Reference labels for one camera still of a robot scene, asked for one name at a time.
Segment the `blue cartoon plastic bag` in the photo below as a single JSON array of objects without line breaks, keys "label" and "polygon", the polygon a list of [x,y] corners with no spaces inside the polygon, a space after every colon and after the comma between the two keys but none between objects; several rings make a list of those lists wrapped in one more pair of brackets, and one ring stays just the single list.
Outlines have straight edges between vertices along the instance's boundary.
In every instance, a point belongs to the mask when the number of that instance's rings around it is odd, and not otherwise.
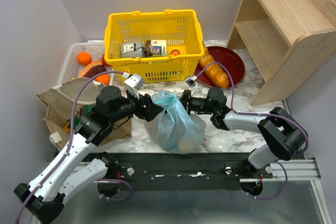
[{"label": "blue cartoon plastic bag", "polygon": [[177,144],[182,138],[191,138],[201,147],[206,128],[204,120],[198,115],[189,115],[175,93],[161,90],[152,95],[152,101],[161,106],[163,112],[154,120],[145,121],[144,127],[156,144],[175,154],[181,154]]}]

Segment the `golden bread roll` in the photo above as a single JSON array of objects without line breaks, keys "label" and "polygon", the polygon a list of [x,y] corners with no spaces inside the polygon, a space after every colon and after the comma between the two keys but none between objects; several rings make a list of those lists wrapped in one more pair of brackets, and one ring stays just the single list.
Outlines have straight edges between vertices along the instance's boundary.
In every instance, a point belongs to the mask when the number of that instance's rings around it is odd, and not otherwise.
[{"label": "golden bread roll", "polygon": [[194,153],[199,148],[199,144],[191,138],[182,138],[177,146],[181,154]]}]

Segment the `orange yellow snack bag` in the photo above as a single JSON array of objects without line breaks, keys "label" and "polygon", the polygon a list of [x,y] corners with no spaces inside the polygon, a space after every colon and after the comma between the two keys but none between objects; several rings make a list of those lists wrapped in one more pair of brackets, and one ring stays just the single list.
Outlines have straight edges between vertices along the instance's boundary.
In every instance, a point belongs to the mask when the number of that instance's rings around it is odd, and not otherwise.
[{"label": "orange yellow snack bag", "polygon": [[70,124],[67,124],[63,127],[63,130],[66,131],[68,134],[70,133]]}]

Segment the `brown jute tote bag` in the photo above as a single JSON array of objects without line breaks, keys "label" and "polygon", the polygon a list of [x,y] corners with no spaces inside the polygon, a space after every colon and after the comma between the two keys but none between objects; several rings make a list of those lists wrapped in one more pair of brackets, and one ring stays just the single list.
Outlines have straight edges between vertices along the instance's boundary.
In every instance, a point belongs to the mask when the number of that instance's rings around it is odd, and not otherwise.
[{"label": "brown jute tote bag", "polygon": [[[40,94],[40,98],[48,106],[43,119],[50,131],[49,140],[59,150],[64,148],[70,138],[67,126],[71,119],[74,100],[88,78],[77,78],[54,86]],[[76,114],[87,112],[95,105],[96,97],[106,85],[93,81],[86,86],[76,105]]]}]

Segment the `green snack bag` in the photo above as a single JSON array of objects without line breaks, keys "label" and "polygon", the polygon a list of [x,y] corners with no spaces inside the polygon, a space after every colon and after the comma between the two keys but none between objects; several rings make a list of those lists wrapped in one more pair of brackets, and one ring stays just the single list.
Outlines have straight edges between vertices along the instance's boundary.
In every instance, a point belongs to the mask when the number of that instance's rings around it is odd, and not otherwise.
[{"label": "green snack bag", "polygon": [[80,107],[76,112],[75,112],[75,116],[74,116],[74,127],[76,127],[79,122],[81,121],[81,119],[86,116],[87,114],[89,114],[91,112],[91,110],[94,108],[94,105],[83,105],[82,107]]}]

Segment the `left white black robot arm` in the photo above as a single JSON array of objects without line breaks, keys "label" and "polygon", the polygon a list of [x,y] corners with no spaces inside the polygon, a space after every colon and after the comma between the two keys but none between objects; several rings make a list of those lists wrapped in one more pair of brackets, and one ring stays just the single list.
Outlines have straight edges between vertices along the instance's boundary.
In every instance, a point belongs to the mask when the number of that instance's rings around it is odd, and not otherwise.
[{"label": "left white black robot arm", "polygon": [[52,223],[62,212],[66,200],[81,186],[106,175],[110,165],[106,158],[94,159],[90,168],[79,173],[78,179],[71,173],[113,131],[113,125],[133,116],[150,122],[162,111],[148,94],[128,93],[123,97],[118,87],[104,87],[95,107],[81,119],[66,146],[37,177],[28,184],[17,185],[15,195],[41,223]]}]

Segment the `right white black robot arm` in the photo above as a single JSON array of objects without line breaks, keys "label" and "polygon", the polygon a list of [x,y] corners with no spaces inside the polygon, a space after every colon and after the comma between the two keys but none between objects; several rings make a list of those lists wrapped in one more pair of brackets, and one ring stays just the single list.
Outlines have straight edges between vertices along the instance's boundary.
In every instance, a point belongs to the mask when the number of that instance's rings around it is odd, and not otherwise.
[{"label": "right white black robot arm", "polygon": [[192,97],[185,90],[180,102],[187,113],[210,114],[210,121],[220,130],[244,130],[259,133],[265,144],[251,151],[238,165],[237,172],[242,176],[252,176],[266,165],[278,160],[289,161],[307,146],[306,131],[283,109],[276,107],[270,112],[235,112],[227,106],[227,97],[222,89],[210,88],[207,97]]}]

